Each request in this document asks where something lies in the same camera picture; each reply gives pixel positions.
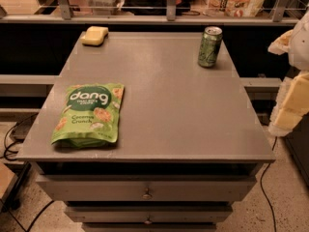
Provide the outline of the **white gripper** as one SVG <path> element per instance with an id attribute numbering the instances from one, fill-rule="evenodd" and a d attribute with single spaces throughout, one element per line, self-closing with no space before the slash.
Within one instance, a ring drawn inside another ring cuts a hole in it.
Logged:
<path id="1" fill-rule="evenodd" d="M 309 11 L 295 25 L 294 30 L 278 37 L 267 51 L 276 55 L 288 53 L 291 66 L 309 71 Z M 274 136 L 286 136 L 308 112 L 309 72 L 301 72 L 294 78 L 285 77 L 270 115 L 268 131 Z"/>

